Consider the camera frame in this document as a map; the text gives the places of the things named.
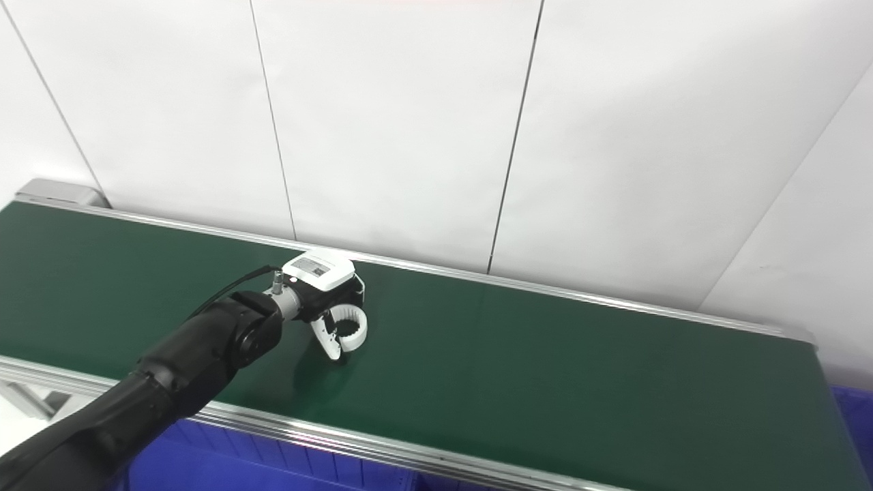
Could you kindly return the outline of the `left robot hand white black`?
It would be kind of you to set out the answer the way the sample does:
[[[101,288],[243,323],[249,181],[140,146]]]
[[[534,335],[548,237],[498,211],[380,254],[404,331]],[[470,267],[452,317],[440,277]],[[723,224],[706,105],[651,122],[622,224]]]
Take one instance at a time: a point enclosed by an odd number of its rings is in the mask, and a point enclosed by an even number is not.
[[[343,363],[367,339],[365,289],[349,258],[312,249],[281,267],[269,295],[284,320],[308,324],[327,357]]]

